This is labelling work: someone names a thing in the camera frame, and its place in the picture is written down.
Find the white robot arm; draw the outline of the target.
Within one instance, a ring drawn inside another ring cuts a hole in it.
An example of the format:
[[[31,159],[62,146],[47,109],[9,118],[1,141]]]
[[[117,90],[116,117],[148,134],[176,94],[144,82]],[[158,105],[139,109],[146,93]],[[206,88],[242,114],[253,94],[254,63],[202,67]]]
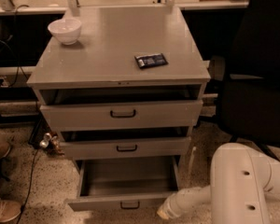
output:
[[[166,220],[178,218],[210,203],[212,224],[271,224],[267,197],[280,200],[280,161],[251,147],[227,143],[214,153],[210,184],[172,194],[157,214]]]

